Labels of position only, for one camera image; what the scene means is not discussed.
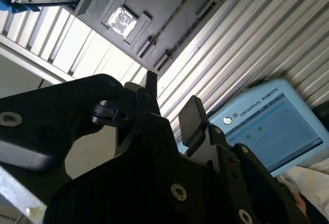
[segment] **touchscreen display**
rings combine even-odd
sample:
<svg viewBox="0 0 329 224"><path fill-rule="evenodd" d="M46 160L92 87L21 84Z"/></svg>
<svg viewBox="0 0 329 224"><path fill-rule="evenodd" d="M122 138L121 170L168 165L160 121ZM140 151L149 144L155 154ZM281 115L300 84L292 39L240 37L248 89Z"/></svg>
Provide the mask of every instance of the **touchscreen display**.
<svg viewBox="0 0 329 224"><path fill-rule="evenodd" d="M270 172L323 143L283 94L229 131L226 140L247 145Z"/></svg>

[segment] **silver bolt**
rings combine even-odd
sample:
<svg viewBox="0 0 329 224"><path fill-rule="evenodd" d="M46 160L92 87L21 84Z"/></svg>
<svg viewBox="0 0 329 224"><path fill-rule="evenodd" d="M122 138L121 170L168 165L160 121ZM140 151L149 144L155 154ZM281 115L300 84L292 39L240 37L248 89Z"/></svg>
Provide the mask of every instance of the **silver bolt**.
<svg viewBox="0 0 329 224"><path fill-rule="evenodd" d="M173 194L173 196L178 200L178 201L185 201L186 198L187 198L187 193L184 189L183 186L181 186L180 184L178 183L175 183L173 184L171 187L170 187L170 190L171 190L171 193Z"/></svg>
<svg viewBox="0 0 329 224"><path fill-rule="evenodd" d="M219 134L222 133L221 129L219 129L218 127L215 127L215 131L216 131L217 133L219 133Z"/></svg>
<svg viewBox="0 0 329 224"><path fill-rule="evenodd" d="M23 122L22 116L14 112L3 112L0 114L0 125L15 127Z"/></svg>
<svg viewBox="0 0 329 224"><path fill-rule="evenodd" d="M239 209L239 217L244 224L252 224L251 216L248 214L247 211Z"/></svg>
<svg viewBox="0 0 329 224"><path fill-rule="evenodd" d="M248 153L248 152L249 152L249 150L248 150L246 147L244 147L244 146L242 146L242 151L243 151L244 153Z"/></svg>

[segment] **white cloth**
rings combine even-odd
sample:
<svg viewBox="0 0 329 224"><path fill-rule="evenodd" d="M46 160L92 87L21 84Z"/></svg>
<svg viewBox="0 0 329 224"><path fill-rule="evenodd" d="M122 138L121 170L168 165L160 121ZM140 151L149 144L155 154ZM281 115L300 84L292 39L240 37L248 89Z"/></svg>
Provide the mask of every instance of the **white cloth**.
<svg viewBox="0 0 329 224"><path fill-rule="evenodd" d="M329 220L329 158L308 168L294 166L279 181L303 194Z"/></svg>

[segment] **corrugated metal wall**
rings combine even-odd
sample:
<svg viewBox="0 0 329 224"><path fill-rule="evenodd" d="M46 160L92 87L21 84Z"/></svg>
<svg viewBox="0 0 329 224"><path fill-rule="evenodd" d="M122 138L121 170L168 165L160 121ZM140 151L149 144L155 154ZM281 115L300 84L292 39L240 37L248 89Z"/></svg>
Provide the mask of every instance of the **corrugated metal wall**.
<svg viewBox="0 0 329 224"><path fill-rule="evenodd" d="M57 83L100 72L139 82L145 69L61 8L0 13L0 53ZM226 0L159 80L162 115L199 96L210 114L249 85L285 77L311 108L329 99L329 0Z"/></svg>
<svg viewBox="0 0 329 224"><path fill-rule="evenodd" d="M311 108L327 101L328 2L227 0L189 45L197 50L183 52L159 81L159 105L175 137L178 112L191 95L210 114L245 87L284 77Z"/></svg>
<svg viewBox="0 0 329 224"><path fill-rule="evenodd" d="M0 33L5 48L54 73L58 79L50 78L53 83L98 73L122 83L140 83L146 73L140 64L60 7L15 15L0 11Z"/></svg>

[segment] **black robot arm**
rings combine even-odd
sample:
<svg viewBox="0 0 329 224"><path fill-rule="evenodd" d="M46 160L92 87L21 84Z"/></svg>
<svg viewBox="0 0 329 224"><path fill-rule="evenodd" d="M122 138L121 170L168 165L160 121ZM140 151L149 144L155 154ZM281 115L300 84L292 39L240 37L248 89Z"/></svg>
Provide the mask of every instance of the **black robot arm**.
<svg viewBox="0 0 329 224"><path fill-rule="evenodd" d="M179 113L189 148L180 154L156 81L148 72L143 86L122 86L101 74L0 99L0 161L34 174L60 168L78 138L117 128L116 157L52 194L45 224L308 223L247 146L226 143L195 96Z"/></svg>

